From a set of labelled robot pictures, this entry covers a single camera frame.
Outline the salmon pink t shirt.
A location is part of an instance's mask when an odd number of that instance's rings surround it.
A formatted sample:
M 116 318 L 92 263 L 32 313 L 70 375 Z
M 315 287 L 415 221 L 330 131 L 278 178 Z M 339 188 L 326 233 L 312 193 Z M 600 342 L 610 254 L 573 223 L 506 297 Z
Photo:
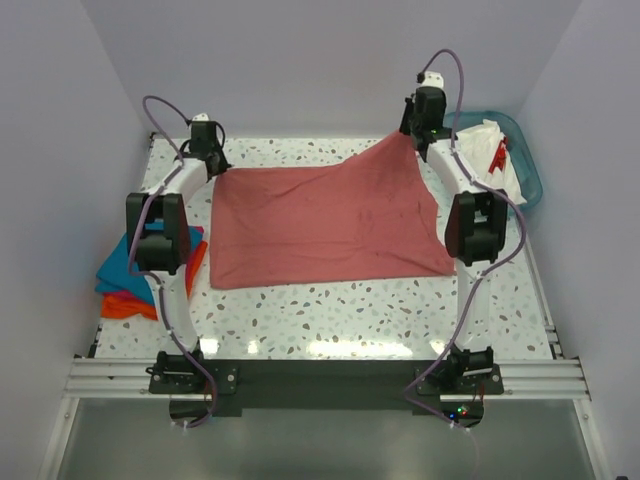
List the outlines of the salmon pink t shirt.
M 210 284 L 448 277 L 437 214 L 401 133 L 339 164 L 232 169 L 213 188 Z

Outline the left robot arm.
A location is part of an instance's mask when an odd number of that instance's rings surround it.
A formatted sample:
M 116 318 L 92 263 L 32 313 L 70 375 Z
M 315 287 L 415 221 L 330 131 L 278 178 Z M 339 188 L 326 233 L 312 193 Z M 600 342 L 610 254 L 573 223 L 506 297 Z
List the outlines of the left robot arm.
M 187 357 L 175 364 L 171 378 L 183 391 L 196 392 L 206 383 L 207 368 L 192 358 L 199 338 L 186 288 L 191 255 L 186 204 L 231 165 L 223 152 L 226 134 L 219 122 L 199 114 L 189 129 L 190 138 L 177 149 L 169 172 L 149 191 L 127 196 L 126 239 L 127 267 L 149 285 L 170 352 Z

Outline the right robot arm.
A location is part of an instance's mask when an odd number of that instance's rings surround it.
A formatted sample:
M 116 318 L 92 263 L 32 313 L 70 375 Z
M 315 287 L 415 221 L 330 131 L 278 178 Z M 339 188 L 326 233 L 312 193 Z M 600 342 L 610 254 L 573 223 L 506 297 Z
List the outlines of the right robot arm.
M 455 260 L 458 321 L 442 359 L 428 368 L 428 378 L 446 380 L 459 393 L 469 392 L 494 365 L 490 337 L 491 285 L 485 272 L 505 245 L 507 203 L 475 184 L 462 159 L 452 130 L 443 125 L 446 94 L 440 86 L 423 84 L 405 100 L 400 132 L 452 195 L 444 243 Z

